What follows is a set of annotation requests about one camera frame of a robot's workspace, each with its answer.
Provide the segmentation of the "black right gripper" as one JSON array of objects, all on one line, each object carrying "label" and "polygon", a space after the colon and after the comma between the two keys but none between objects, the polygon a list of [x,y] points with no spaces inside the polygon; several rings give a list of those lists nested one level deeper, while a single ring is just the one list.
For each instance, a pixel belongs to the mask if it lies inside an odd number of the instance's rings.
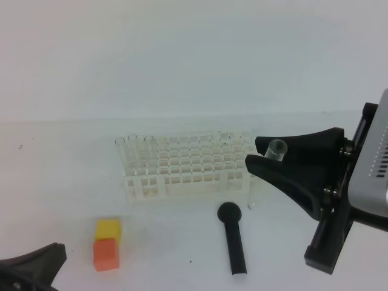
[{"label": "black right gripper", "polygon": [[330,192],[335,189],[335,170],[342,166],[340,150],[346,141],[341,128],[298,136],[259,136],[255,140],[258,153],[265,154],[272,141],[281,141],[287,147],[283,159],[248,155],[245,160],[249,173],[282,191],[311,218],[320,220],[304,259],[309,267],[329,275],[353,222],[379,228],[378,216],[352,207],[348,199],[350,178],[377,108],[376,104],[365,103],[355,135],[346,143],[344,175],[334,201]]}]

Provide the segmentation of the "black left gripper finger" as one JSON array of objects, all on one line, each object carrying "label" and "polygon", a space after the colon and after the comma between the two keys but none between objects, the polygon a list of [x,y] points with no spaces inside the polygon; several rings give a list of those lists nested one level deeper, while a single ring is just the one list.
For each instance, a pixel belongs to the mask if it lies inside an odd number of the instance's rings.
[{"label": "black left gripper finger", "polygon": [[1,260],[1,290],[56,291],[56,275],[67,260],[65,245],[52,243],[31,253]]}]

